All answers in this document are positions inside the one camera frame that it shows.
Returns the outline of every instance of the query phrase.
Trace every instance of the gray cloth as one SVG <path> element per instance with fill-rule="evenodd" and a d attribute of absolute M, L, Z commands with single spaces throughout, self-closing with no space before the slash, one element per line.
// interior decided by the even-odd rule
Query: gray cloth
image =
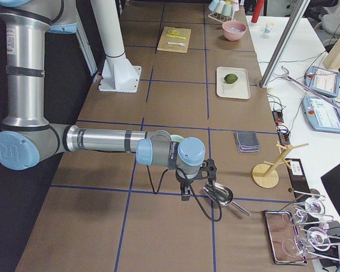
<path fill-rule="evenodd" d="M 259 152 L 260 143 L 257 139 L 255 131 L 242 131 L 235 132 L 238 152 Z"/>

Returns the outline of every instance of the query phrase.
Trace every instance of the round wooden base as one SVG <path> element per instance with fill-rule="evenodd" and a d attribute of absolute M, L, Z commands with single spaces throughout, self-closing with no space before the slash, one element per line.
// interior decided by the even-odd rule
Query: round wooden base
<path fill-rule="evenodd" d="M 253 181 L 262 188 L 272 188 L 278 183 L 278 174 L 273 170 L 267 177 L 263 177 L 264 173 L 270 168 L 268 164 L 257 164 L 252 170 Z"/>

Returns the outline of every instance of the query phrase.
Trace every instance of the red object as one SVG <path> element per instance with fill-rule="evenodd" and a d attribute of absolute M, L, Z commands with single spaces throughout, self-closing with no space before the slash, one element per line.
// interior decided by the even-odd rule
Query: red object
<path fill-rule="evenodd" d="M 260 17 L 261 10 L 263 8 L 263 5 L 265 3 L 265 0 L 258 0 L 256 3 L 256 8 L 254 9 L 254 13 L 252 16 L 252 23 L 256 23 L 258 21 L 258 17 Z"/>

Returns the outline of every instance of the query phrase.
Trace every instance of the cutting board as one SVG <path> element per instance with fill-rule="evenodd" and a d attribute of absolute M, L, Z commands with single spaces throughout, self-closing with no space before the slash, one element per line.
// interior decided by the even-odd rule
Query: cutting board
<path fill-rule="evenodd" d="M 168 37 L 169 30 L 178 30 L 178 36 L 186 37 L 185 40 L 179 38 Z M 158 50 L 159 51 L 169 51 L 169 52 L 178 52 L 178 53 L 186 53 L 188 51 L 189 41 L 190 41 L 190 33 L 191 29 L 187 28 L 175 28 L 175 27 L 164 27 L 163 33 L 161 34 Z M 174 41 L 176 43 L 186 43 L 186 46 L 180 46 L 177 44 L 168 44 L 168 41 Z"/>

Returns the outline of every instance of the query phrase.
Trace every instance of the yellow knife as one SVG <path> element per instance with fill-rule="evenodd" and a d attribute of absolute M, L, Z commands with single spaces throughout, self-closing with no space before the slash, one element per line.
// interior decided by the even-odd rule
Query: yellow knife
<path fill-rule="evenodd" d="M 183 37 L 183 36 L 172 35 L 172 34 L 166 34 L 166 36 L 171 37 L 171 38 L 178 38 L 178 39 L 186 40 L 186 37 Z"/>

